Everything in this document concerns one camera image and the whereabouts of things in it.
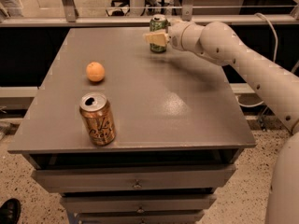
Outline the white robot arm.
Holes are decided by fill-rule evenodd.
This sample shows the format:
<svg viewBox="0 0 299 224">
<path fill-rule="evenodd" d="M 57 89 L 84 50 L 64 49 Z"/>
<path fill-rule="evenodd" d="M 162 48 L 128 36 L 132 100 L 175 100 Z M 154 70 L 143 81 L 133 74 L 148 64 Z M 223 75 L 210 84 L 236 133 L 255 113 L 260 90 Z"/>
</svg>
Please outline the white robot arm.
<svg viewBox="0 0 299 224">
<path fill-rule="evenodd" d="M 292 136 L 278 154 L 265 224 L 299 224 L 299 77 L 250 49 L 227 24 L 177 21 L 143 35 L 146 42 L 189 51 L 216 65 L 231 65 Z"/>
</svg>

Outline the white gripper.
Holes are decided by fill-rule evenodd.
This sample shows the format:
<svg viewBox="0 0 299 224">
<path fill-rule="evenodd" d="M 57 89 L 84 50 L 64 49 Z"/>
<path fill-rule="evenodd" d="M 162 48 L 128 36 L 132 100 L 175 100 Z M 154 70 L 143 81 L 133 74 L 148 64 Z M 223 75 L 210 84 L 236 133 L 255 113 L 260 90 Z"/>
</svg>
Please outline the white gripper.
<svg viewBox="0 0 299 224">
<path fill-rule="evenodd" d="M 194 54 L 203 53 L 200 43 L 200 36 L 204 27 L 191 21 L 172 23 L 168 28 L 143 34 L 145 41 L 149 44 L 165 47 L 170 38 L 170 45 L 173 49 L 189 51 Z"/>
</svg>

